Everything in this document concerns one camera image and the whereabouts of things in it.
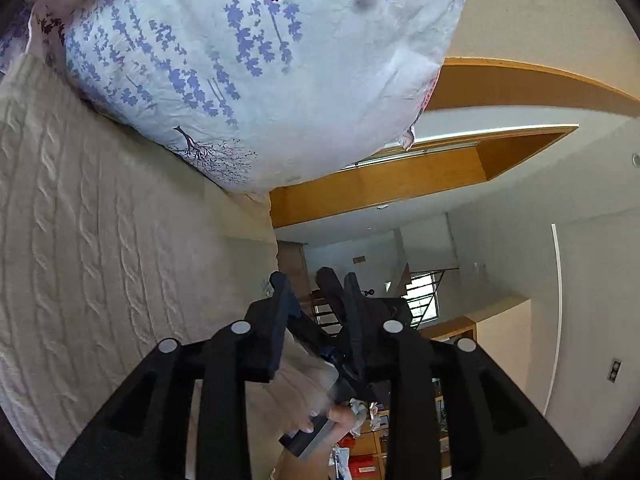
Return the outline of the person's right hand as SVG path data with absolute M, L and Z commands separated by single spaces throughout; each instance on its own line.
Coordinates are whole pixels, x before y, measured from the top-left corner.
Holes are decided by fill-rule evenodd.
M 297 431 L 303 431 L 306 432 L 306 434 L 311 434 L 314 431 L 312 419 L 319 415 L 326 416 L 330 422 L 330 431 L 316 446 L 318 452 L 329 451 L 333 448 L 333 445 L 341 440 L 341 438 L 344 438 L 349 431 L 360 426 L 360 421 L 350 406 L 334 404 L 328 408 L 315 408 L 307 415 L 299 417 L 297 426 L 288 430 L 288 432 L 290 434 L 296 434 Z

